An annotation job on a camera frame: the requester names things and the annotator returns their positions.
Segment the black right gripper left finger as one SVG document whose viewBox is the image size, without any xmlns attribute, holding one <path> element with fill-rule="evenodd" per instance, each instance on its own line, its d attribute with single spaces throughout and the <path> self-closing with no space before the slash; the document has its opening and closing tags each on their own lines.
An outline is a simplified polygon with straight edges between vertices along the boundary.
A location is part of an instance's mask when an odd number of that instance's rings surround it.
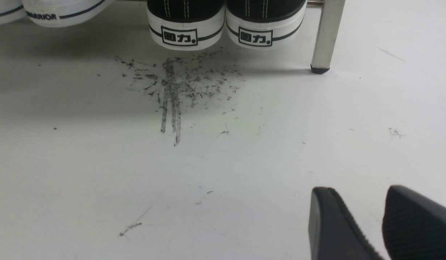
<svg viewBox="0 0 446 260">
<path fill-rule="evenodd" d="M 312 260 L 382 260 L 331 187 L 311 191 L 309 245 Z"/>
</svg>

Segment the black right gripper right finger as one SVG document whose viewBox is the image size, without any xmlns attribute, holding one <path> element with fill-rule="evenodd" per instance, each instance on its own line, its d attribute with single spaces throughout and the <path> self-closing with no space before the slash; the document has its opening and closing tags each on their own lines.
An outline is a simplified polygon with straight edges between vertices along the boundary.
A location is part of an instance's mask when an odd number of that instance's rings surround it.
<svg viewBox="0 0 446 260">
<path fill-rule="evenodd" d="M 382 235 L 392 260 L 446 260 L 446 207 L 403 185 L 392 185 Z"/>
</svg>

